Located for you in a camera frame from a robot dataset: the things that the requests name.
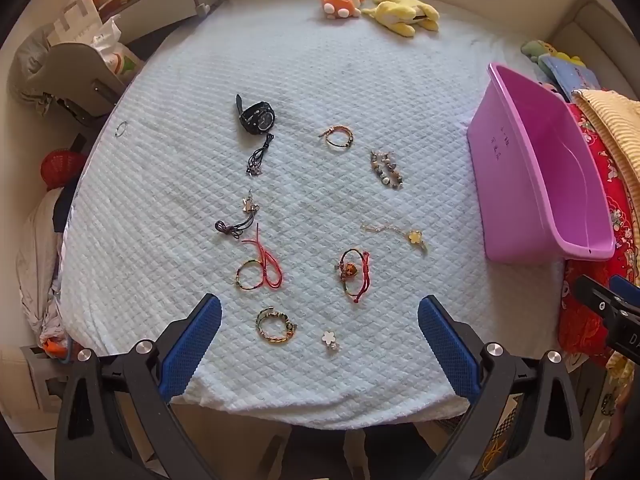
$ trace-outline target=headboard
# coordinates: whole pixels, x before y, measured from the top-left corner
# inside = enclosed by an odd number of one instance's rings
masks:
[[[580,56],[603,88],[638,100],[640,44],[596,0],[577,0],[548,42],[569,56]]]

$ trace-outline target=white flower charm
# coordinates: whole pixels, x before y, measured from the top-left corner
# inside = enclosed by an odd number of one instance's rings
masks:
[[[324,341],[324,344],[327,346],[327,348],[330,348],[331,350],[338,349],[338,343],[335,342],[335,332],[324,332],[322,341]]]

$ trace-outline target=silver screw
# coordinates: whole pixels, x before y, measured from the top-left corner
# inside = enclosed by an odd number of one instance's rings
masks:
[[[136,345],[136,352],[138,352],[139,354],[148,354],[149,352],[151,352],[151,349],[154,347],[154,344],[145,339],[144,341],[140,341],[137,345]]]
[[[502,355],[504,349],[500,345],[498,345],[498,343],[489,343],[486,346],[486,351],[489,352],[489,354],[498,357],[498,355]]]
[[[78,361],[88,361],[91,357],[91,350],[85,348],[78,352]]]
[[[546,356],[552,363],[559,363],[560,361],[562,361],[562,356],[555,350],[552,350]]]

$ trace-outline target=pink plastic bin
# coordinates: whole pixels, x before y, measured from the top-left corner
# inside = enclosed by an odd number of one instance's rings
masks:
[[[502,263],[608,260],[614,237],[593,157],[566,105],[505,66],[466,132],[484,250]]]

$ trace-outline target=white quilted blanket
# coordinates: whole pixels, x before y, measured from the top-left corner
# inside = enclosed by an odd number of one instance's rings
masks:
[[[466,408],[418,328],[427,294],[515,354],[555,346],[562,268],[486,261],[465,136],[487,64],[530,76],[533,65],[523,38],[434,4],[441,32],[412,40],[365,16],[326,20],[316,0],[229,0],[169,37],[106,123],[74,200],[61,307],[73,338],[100,354],[128,351],[212,292],[222,326],[182,400],[316,428]],[[239,125],[236,92],[245,107],[265,100],[276,112],[258,177],[244,170],[262,139]],[[353,129],[350,150],[318,138],[332,124]],[[404,189],[380,183],[371,149],[396,152]],[[236,269],[257,253],[214,229],[245,218],[249,188],[284,272],[279,290],[235,288]],[[421,229],[431,250],[363,232],[363,222]],[[350,247],[371,254],[359,305],[334,270]],[[255,331],[269,305],[298,324],[287,344]],[[337,333],[335,354],[324,330]]]

